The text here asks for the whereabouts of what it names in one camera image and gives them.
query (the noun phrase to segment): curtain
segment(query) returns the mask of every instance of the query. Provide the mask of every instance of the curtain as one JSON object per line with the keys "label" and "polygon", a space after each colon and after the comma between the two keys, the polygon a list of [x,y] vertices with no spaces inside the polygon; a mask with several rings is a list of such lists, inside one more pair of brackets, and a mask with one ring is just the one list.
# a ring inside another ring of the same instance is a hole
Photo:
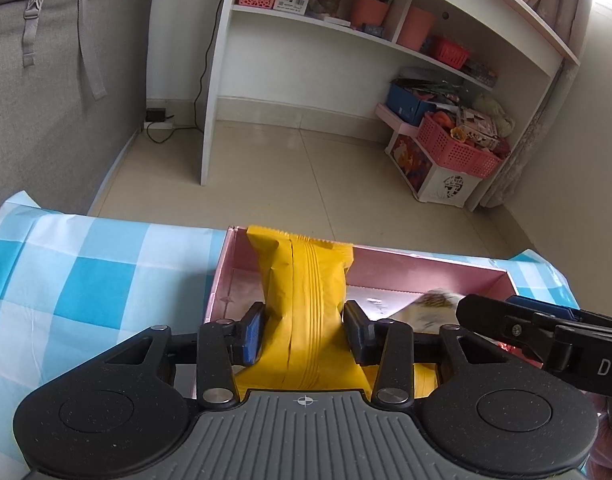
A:
{"label": "curtain", "polygon": [[[586,29],[593,0],[541,0],[537,13],[568,44],[580,59],[586,44]],[[515,191],[516,183],[532,154],[548,135],[566,100],[579,66],[564,60],[547,95],[513,153],[503,164],[490,188],[480,201],[484,207],[505,202]]]}

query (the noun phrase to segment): blue and white tablecloth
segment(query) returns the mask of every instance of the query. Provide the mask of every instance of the blue and white tablecloth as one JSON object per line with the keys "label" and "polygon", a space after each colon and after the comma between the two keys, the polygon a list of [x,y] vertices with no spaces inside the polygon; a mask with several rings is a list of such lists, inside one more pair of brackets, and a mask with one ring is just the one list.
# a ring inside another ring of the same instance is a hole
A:
{"label": "blue and white tablecloth", "polygon": [[[0,480],[27,471],[12,417],[29,392],[148,326],[196,331],[224,238],[219,230],[65,215],[24,192],[2,205]],[[508,261],[430,255],[506,269],[521,295],[577,308],[564,277],[532,251]]]}

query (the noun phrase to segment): gray sofa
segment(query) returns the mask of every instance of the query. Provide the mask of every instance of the gray sofa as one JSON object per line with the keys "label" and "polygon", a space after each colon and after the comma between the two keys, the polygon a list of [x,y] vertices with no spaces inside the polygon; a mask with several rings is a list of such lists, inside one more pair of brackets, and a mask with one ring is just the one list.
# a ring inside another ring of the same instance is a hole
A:
{"label": "gray sofa", "polygon": [[87,0],[108,95],[95,101],[79,54],[77,0],[45,0],[35,65],[22,65],[25,2],[0,6],[0,204],[26,190],[86,214],[143,122],[151,0]]}

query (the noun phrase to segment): power adapter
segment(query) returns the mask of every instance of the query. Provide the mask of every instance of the power adapter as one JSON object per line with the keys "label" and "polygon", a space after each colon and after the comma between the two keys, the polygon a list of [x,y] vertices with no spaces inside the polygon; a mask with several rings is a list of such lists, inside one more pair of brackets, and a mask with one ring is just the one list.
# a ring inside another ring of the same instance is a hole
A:
{"label": "power adapter", "polygon": [[165,123],[166,109],[165,108],[146,108],[147,123]]}

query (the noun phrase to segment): gray ribbed plate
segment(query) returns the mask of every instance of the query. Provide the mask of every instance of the gray ribbed plate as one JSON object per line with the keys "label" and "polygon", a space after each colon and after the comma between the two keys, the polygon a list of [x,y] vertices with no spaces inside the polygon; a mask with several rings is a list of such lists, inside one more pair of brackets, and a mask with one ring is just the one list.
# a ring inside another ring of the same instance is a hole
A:
{"label": "gray ribbed plate", "polygon": [[[32,473],[30,479],[47,477]],[[359,392],[252,392],[204,413],[188,439],[127,480],[482,480],[439,455],[411,418]],[[581,480],[574,470],[558,477]]]}

